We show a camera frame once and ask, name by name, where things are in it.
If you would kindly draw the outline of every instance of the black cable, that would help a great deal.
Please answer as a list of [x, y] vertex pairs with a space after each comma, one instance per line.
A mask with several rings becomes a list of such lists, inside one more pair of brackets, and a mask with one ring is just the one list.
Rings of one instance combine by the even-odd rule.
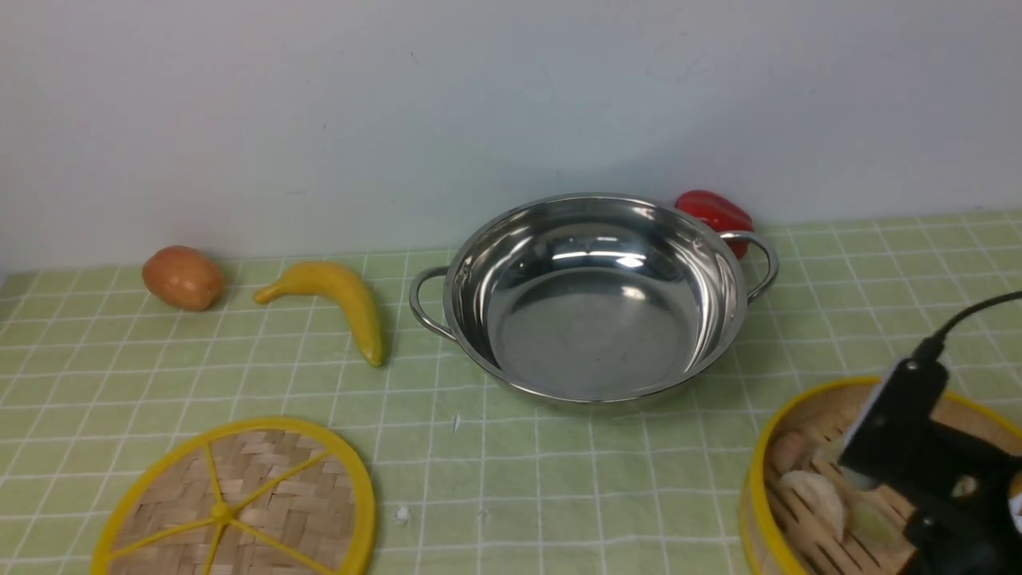
[[940, 354], [944, 351], [944, 340], [947, 339], [947, 334], [950, 333], [956, 326], [976, 313], [1015, 300], [1022, 300], [1022, 291], [1002, 294], [965, 308], [945, 322], [944, 325], [941, 326], [939, 330], [934, 332], [932, 336], [920, 342], [919, 346], [916, 347], [916, 351], [912, 352], [912, 357], [917, 362], [936, 362], [937, 358], [940, 357]]

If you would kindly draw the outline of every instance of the yellow spoke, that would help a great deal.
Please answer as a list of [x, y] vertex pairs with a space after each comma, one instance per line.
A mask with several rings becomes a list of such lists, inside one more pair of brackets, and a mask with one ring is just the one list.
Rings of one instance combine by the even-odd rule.
[[292, 549], [291, 547], [288, 547], [287, 545], [281, 543], [280, 541], [274, 539], [273, 537], [260, 533], [259, 531], [252, 529], [251, 527], [248, 527], [247, 525], [241, 523], [236, 519], [231, 520], [231, 525], [233, 527], [237, 527], [238, 529], [244, 531], [245, 533], [251, 535], [252, 537], [256, 537], [260, 541], [263, 541], [264, 543], [286, 555], [287, 557], [293, 559], [294, 561], [300, 563], [301, 565], [305, 565], [309, 569], [312, 569], [314, 571], [319, 571], [323, 575], [333, 575], [333, 571], [327, 569], [326, 567], [323, 567], [322, 565], [307, 558], [306, 556], [299, 554], [298, 552]]
[[210, 545], [210, 555], [205, 558], [205, 565], [202, 566], [202, 575], [210, 575], [213, 571], [213, 560], [217, 557], [217, 547], [220, 546], [220, 538], [224, 536], [227, 524], [217, 526], [217, 532], [213, 534], [213, 544]]
[[213, 496], [218, 504], [224, 502], [224, 494], [220, 491], [220, 480], [217, 479], [217, 465], [213, 462], [213, 448], [210, 443], [202, 445], [205, 452], [205, 465], [210, 467], [210, 483], [213, 484]]
[[212, 517], [207, 517], [205, 519], [200, 519], [198, 521], [193, 521], [191, 523], [185, 523], [184, 525], [178, 525], [177, 527], [172, 527], [170, 529], [165, 529], [164, 531], [159, 531], [157, 533], [149, 535], [148, 537], [145, 537], [143, 539], [139, 539], [138, 541], [135, 541], [134, 543], [132, 543], [130, 545], [121, 547], [120, 549], [118, 549], [115, 552], [111, 552], [110, 553], [110, 561], [113, 561], [113, 560], [115, 560], [118, 558], [124, 557], [124, 556], [126, 556], [126, 555], [128, 555], [128, 554], [130, 554], [130, 553], [132, 553], [132, 552], [134, 552], [136, 549], [140, 549], [140, 548], [142, 548], [142, 547], [144, 547], [144, 546], [146, 546], [148, 544], [155, 543], [156, 541], [158, 541], [160, 539], [166, 539], [167, 537], [171, 537], [173, 535], [177, 535], [178, 533], [184, 533], [185, 531], [191, 531], [192, 529], [198, 529], [199, 527], [205, 527], [206, 525], [210, 525], [211, 523], [213, 523], [213, 521], [214, 520], [213, 520]]
[[310, 467], [312, 467], [315, 464], [318, 464], [320, 461], [322, 461], [324, 458], [326, 458], [326, 456], [327, 456], [327, 453], [326, 453], [326, 451], [324, 451], [324, 452], [320, 453], [319, 456], [316, 456], [315, 458], [306, 461], [301, 465], [295, 466], [295, 467], [287, 470], [286, 472], [284, 472], [283, 474], [281, 474], [280, 477], [274, 478], [272, 481], [268, 481], [266, 484], [260, 486], [259, 489], [257, 489], [256, 491], [252, 491], [251, 495], [248, 495], [247, 497], [245, 497], [245, 499], [243, 501], [241, 501], [237, 506], [234, 506], [233, 508], [231, 508], [231, 512], [232, 513], [237, 513], [239, 510], [241, 510], [242, 508], [244, 508], [248, 504], [254, 501], [256, 499], [259, 499], [260, 495], [266, 493], [267, 491], [269, 491], [271, 489], [273, 489], [278, 483], [284, 481], [285, 479], [287, 479], [287, 478], [289, 478], [289, 477], [291, 477], [293, 475], [301, 473], [307, 468], [310, 468]]

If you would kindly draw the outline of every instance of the pot handle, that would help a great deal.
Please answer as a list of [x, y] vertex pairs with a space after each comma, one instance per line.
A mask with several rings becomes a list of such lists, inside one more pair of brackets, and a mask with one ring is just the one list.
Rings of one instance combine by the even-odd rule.
[[423, 328], [429, 330], [437, 336], [440, 336], [442, 338], [447, 338], [452, 342], [455, 342], [457, 340], [455, 340], [454, 334], [451, 333], [451, 329], [426, 316], [426, 310], [422, 309], [422, 302], [419, 301], [419, 291], [422, 290], [422, 284], [428, 279], [446, 275], [447, 268], [448, 266], [439, 266], [420, 271], [419, 274], [412, 279], [412, 286], [409, 287], [408, 305], [412, 307], [412, 316], [415, 317], [415, 320], [417, 320]]
[[759, 280], [759, 283], [756, 284], [756, 286], [753, 287], [753, 289], [749, 290], [748, 299], [749, 302], [751, 302], [752, 300], [761, 296], [762, 293], [766, 291], [768, 287], [770, 287], [770, 284], [774, 283], [774, 280], [777, 279], [777, 272], [780, 271], [781, 269], [780, 261], [778, 260], [777, 256], [777, 251], [774, 250], [774, 247], [770, 244], [769, 241], [752, 233], [751, 231], [722, 231], [719, 235], [721, 239], [725, 240], [741, 239], [742, 241], [748, 241], [750, 243], [755, 244], [760, 249], [762, 249], [763, 253], [766, 253], [766, 275], [764, 275], [763, 278]]

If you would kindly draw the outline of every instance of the white wall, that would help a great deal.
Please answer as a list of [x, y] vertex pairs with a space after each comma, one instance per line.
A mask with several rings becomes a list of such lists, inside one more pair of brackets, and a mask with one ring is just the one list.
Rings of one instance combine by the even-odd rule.
[[1022, 203], [1018, 0], [0, 3], [0, 268], [460, 243], [566, 191]]

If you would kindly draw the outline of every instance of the potato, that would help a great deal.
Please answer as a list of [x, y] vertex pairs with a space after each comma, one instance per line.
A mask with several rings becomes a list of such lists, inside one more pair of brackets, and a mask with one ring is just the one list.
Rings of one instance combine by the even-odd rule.
[[171, 245], [142, 266], [146, 289], [165, 304], [202, 312], [224, 291], [224, 273], [198, 249]]

